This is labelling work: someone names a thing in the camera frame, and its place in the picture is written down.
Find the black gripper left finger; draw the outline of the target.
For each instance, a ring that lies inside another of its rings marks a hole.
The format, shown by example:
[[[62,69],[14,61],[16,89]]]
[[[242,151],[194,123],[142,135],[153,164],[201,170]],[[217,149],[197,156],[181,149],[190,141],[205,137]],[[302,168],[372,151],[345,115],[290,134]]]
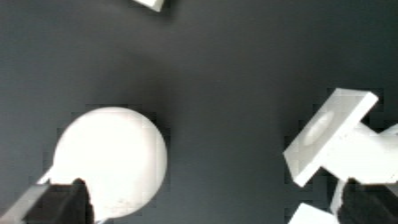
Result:
[[[18,224],[94,224],[87,186],[82,179],[70,184],[36,184],[18,212]]]

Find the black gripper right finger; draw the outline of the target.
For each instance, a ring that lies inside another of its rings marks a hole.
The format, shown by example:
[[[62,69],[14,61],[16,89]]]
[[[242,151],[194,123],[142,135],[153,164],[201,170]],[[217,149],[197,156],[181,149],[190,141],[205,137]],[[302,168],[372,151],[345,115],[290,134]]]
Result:
[[[361,184],[348,179],[341,199],[340,224],[398,224],[398,183]]]

